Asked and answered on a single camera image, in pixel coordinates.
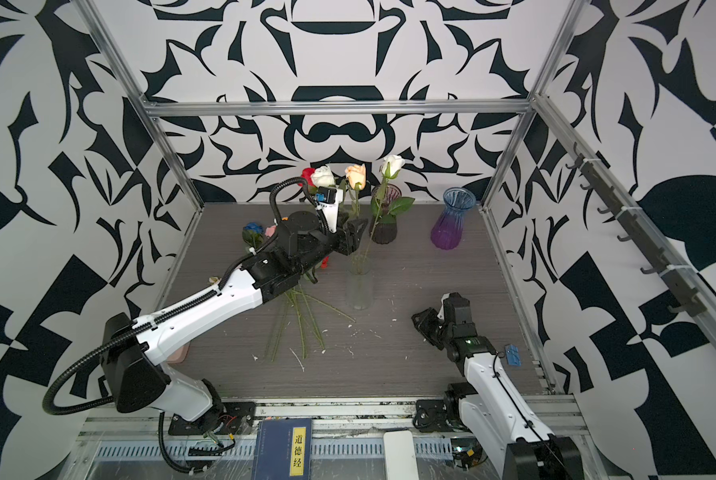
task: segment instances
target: white debris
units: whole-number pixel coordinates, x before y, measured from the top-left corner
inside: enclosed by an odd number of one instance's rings
[[[289,349],[289,350],[291,350],[291,353],[294,354],[294,356],[296,357],[296,361],[299,362],[299,366],[302,367],[302,371],[304,372],[304,371],[305,371],[305,366],[302,365],[302,360],[300,360],[300,359],[299,359],[299,356],[296,355],[296,352],[294,352],[294,349]]]

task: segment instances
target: red rose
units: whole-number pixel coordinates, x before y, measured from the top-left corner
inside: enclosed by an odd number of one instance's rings
[[[313,183],[313,174],[315,172],[314,168],[305,168],[302,170],[302,177],[304,177],[305,180],[307,180],[307,185],[310,187],[314,187],[315,184]]]

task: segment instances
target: vase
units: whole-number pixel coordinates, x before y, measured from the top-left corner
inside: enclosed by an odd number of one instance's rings
[[[379,187],[374,188],[371,193],[371,201],[374,202],[376,194],[379,191]],[[379,222],[374,228],[374,216],[371,219],[371,225],[369,225],[369,232],[374,232],[371,240],[376,244],[386,245],[395,240],[398,236],[398,222],[392,216],[386,216],[390,209],[390,204],[401,197],[401,189],[394,186],[393,184],[387,184],[387,191],[385,193],[385,199],[382,201],[382,213],[379,217]]]
[[[443,192],[443,202],[445,208],[432,227],[430,240],[442,250],[451,250],[461,242],[465,212],[475,206],[475,195],[466,188],[449,188]]]
[[[374,277],[371,259],[366,255],[353,254],[349,258],[346,300],[355,310],[367,309],[374,303]]]

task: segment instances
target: pink object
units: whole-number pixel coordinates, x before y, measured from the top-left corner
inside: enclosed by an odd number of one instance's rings
[[[184,345],[180,346],[179,350],[177,350],[173,354],[171,354],[171,356],[166,359],[166,362],[168,362],[168,363],[184,362],[184,359],[187,358],[187,351],[189,349],[190,349],[190,342],[187,342]]]

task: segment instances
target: white rose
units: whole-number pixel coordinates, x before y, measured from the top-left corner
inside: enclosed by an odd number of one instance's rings
[[[313,172],[313,176],[310,179],[313,181],[313,185],[316,187],[333,187],[336,185],[336,180],[334,180],[334,174],[331,173],[331,169],[328,165],[324,165],[321,168],[316,168]]]
[[[398,172],[401,171],[404,163],[405,159],[400,155],[388,155],[382,162],[382,175],[391,180],[398,177]]]

